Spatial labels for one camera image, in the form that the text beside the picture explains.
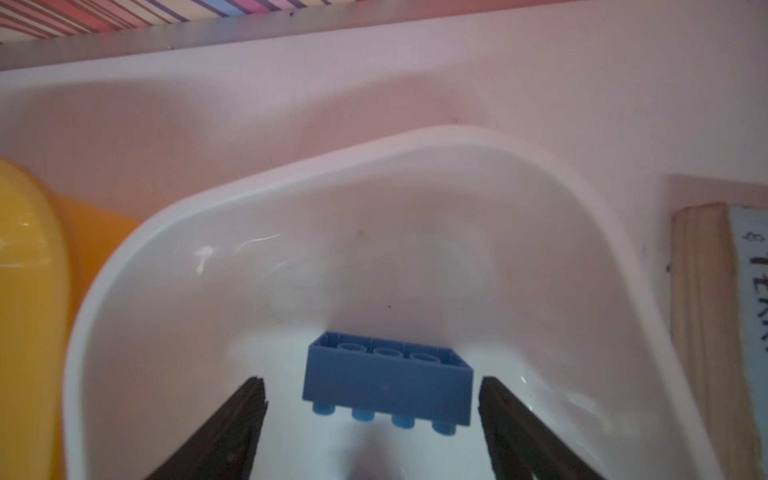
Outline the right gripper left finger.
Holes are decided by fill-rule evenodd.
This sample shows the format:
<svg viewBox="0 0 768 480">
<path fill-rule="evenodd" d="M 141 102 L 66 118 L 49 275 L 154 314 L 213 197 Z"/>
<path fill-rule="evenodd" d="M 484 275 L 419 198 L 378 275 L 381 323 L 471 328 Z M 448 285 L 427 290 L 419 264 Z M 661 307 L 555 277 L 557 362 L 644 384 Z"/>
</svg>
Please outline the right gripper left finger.
<svg viewBox="0 0 768 480">
<path fill-rule="evenodd" d="M 162 465 L 151 479 L 248 479 L 268 402 L 251 377 Z"/>
</svg>

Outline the blue lego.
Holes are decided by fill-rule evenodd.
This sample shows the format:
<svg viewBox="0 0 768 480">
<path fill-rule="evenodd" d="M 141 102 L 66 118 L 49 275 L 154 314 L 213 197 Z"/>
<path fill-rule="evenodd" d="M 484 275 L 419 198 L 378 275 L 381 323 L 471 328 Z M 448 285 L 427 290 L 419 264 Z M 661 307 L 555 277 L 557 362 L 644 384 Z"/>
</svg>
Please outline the blue lego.
<svg viewBox="0 0 768 480">
<path fill-rule="evenodd" d="M 347 408 L 401 429 L 418 420 L 452 436 L 471 424 L 474 370 L 450 348 L 325 332 L 308 346 L 302 398 L 317 415 Z"/>
</svg>

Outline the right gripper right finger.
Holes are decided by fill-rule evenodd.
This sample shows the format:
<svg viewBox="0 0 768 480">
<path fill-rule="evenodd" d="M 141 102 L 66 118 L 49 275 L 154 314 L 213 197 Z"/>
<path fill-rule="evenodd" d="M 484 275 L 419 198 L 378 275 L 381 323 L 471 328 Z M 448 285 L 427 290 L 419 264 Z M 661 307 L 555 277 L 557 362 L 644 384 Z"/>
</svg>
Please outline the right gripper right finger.
<svg viewBox="0 0 768 480">
<path fill-rule="evenodd" d="M 478 411 L 497 479 L 603 480 L 499 379 L 482 379 Z"/>
</svg>

